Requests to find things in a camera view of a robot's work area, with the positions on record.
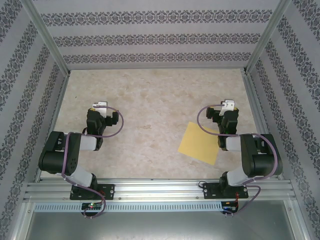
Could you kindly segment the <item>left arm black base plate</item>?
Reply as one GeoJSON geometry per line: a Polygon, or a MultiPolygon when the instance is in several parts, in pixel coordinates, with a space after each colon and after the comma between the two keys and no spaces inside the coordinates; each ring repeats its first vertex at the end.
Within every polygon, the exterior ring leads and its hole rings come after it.
{"type": "Polygon", "coordinates": [[[92,190],[84,189],[78,186],[72,186],[69,199],[83,201],[98,201],[102,200],[102,195],[105,200],[113,200],[115,194],[114,184],[98,184],[93,192],[92,190]]]}

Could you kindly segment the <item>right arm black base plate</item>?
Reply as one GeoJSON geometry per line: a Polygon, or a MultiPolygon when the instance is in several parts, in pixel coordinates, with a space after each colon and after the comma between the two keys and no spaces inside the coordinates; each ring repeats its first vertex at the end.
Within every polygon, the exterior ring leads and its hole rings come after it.
{"type": "Polygon", "coordinates": [[[204,183],[205,199],[248,199],[249,194],[244,186],[222,186],[220,183],[204,183]]]}

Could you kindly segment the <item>aluminium side rail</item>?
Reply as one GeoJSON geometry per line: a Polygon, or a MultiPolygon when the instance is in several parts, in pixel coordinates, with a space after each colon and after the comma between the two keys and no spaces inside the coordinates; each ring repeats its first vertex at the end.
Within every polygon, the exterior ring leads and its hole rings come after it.
{"type": "MultiPolygon", "coordinates": [[[[52,117],[50,119],[50,126],[49,126],[49,129],[47,131],[46,139],[44,141],[44,145],[43,146],[45,146],[50,133],[55,129],[55,126],[56,126],[56,123],[57,123],[57,119],[58,119],[58,116],[59,116],[59,112],[60,112],[60,109],[61,109],[61,105],[62,105],[62,102],[63,102],[63,98],[64,98],[64,95],[65,95],[65,92],[66,92],[66,89],[67,89],[67,85],[68,85],[68,81],[69,81],[69,78],[70,78],[70,74],[71,74],[71,72],[69,72],[69,75],[67,75],[63,80],[62,86],[61,86],[60,91],[59,91],[58,98],[57,98],[56,103],[55,103],[54,112],[53,112],[53,115],[52,115],[52,117]]],[[[42,174],[41,172],[42,171],[40,170],[40,168],[37,165],[37,169],[35,171],[35,175],[34,175],[34,179],[33,179],[34,183],[37,183],[37,182],[40,181],[41,174],[42,174]]]]}
{"type": "Polygon", "coordinates": [[[244,71],[242,71],[241,73],[252,116],[257,130],[255,137],[258,141],[258,146],[262,147],[263,150],[266,150],[268,154],[271,154],[270,160],[267,161],[267,163],[270,165],[270,170],[267,172],[268,175],[264,176],[263,179],[271,178],[273,176],[278,177],[282,174],[283,164],[281,158],[278,156],[279,152],[277,150],[275,140],[268,131],[267,124],[264,120],[263,112],[257,94],[255,92],[255,88],[252,83],[251,77],[247,75],[244,71]]]}

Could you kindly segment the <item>yellow square paper sheet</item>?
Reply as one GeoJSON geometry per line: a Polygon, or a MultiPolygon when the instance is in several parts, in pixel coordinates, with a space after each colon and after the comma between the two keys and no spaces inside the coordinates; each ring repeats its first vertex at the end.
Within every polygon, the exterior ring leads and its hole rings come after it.
{"type": "Polygon", "coordinates": [[[196,123],[189,122],[178,152],[209,165],[214,165],[219,149],[216,135],[208,134],[196,123]]]}

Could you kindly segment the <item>aluminium mounting rail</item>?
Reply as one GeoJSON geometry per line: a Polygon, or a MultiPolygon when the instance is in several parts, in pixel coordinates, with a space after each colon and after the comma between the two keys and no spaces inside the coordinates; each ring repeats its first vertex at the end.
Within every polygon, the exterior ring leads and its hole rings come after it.
{"type": "MultiPolygon", "coordinates": [[[[99,183],[113,184],[114,202],[203,202],[201,179],[100,178],[99,183]]],[[[69,202],[72,186],[62,178],[41,178],[27,184],[23,202],[69,202]]],[[[247,185],[248,197],[258,201],[296,200],[290,180],[277,177],[247,185]]]]}

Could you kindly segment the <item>aluminium frame post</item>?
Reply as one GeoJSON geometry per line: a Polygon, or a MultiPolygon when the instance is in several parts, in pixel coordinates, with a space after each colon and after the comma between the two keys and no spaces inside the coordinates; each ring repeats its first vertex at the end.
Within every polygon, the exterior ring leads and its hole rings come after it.
{"type": "Polygon", "coordinates": [[[279,3],[276,6],[273,14],[271,15],[270,20],[267,23],[267,26],[264,29],[260,39],[258,40],[257,45],[254,48],[246,66],[241,71],[243,75],[247,75],[254,68],[265,46],[267,45],[269,39],[275,31],[277,24],[279,23],[280,19],[282,18],[290,3],[291,0],[279,0],[279,3]]]}
{"type": "Polygon", "coordinates": [[[32,23],[36,27],[45,45],[52,54],[52,57],[54,61],[57,63],[59,69],[62,71],[64,76],[68,77],[71,71],[69,70],[62,54],[59,51],[57,44],[51,36],[43,18],[41,17],[36,6],[34,5],[33,0],[20,0],[20,2],[25,11],[27,12],[29,18],[31,19],[32,23]]]}

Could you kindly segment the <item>aluminium frame beam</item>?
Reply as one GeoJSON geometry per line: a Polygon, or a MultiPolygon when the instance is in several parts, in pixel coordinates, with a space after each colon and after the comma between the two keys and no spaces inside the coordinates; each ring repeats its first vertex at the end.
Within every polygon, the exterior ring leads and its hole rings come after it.
{"type": "Polygon", "coordinates": [[[34,202],[23,202],[8,240],[26,240],[35,209],[34,202]]]}
{"type": "Polygon", "coordinates": [[[297,200],[283,201],[295,240],[312,240],[297,200]]]}

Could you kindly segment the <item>grey sheet metal tray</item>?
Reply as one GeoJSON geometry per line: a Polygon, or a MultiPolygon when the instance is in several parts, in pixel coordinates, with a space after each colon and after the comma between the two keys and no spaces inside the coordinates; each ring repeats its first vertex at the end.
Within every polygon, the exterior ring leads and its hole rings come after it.
{"type": "Polygon", "coordinates": [[[34,214],[26,240],[294,240],[284,217],[224,217],[218,212],[34,214]]]}

